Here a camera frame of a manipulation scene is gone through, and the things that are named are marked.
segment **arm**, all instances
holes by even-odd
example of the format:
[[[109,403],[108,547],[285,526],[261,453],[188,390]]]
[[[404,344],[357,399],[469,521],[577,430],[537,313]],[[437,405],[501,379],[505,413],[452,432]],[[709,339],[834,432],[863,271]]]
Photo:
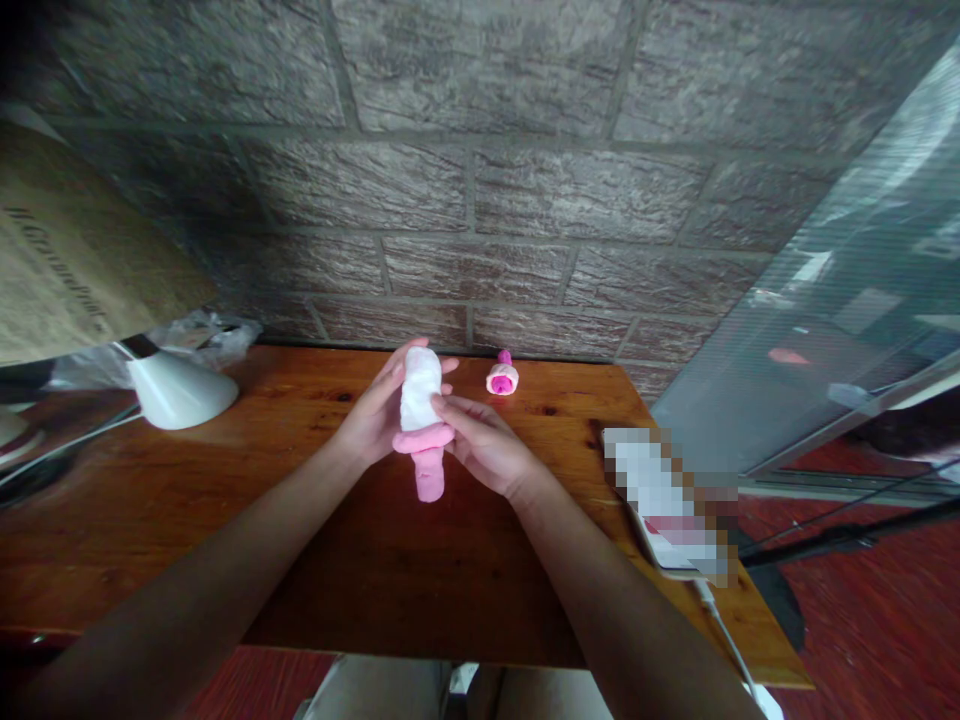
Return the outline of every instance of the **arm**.
[[[488,406],[434,399],[451,451],[505,496],[617,718],[763,718],[727,662],[611,543]]]
[[[186,706],[366,468],[390,451],[414,344],[427,340],[391,356],[330,442],[91,627],[26,689],[13,716],[167,718]],[[456,364],[446,360],[444,370]]]

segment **plastic bag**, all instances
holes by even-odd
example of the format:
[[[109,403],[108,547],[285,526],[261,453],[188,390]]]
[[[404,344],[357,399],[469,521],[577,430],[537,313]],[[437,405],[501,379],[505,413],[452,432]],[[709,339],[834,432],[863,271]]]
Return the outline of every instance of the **plastic bag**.
[[[166,327],[146,333],[158,347],[213,370],[243,360],[263,332],[256,320],[195,310]],[[113,345],[101,345],[57,358],[45,389],[50,391],[133,388],[127,360]]]

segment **hand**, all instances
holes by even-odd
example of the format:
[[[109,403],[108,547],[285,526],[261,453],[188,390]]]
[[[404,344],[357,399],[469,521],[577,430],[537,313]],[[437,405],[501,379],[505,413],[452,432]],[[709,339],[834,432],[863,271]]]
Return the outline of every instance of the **hand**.
[[[359,459],[364,468],[392,452],[393,436],[400,432],[400,386],[407,351],[415,345],[426,347],[429,342],[429,338],[416,338],[394,352],[331,439],[336,447]],[[444,358],[440,370],[448,373],[459,364],[456,358]],[[449,395],[452,388],[444,383],[441,392]]]
[[[489,405],[434,395],[433,409],[456,431],[447,450],[477,480],[511,502],[531,476],[549,474],[547,467]]]

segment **brown paper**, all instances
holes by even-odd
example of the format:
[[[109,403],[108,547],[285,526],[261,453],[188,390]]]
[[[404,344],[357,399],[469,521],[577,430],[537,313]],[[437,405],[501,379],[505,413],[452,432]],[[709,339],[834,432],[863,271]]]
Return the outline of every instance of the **brown paper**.
[[[0,122],[0,366],[136,335],[215,296],[73,150]]]

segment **brick wall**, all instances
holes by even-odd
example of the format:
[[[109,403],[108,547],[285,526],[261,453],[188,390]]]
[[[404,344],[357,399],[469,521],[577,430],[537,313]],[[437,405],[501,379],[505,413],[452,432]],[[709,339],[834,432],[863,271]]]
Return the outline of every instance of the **brick wall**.
[[[924,0],[86,0],[26,100],[267,334],[659,395],[960,29]]]

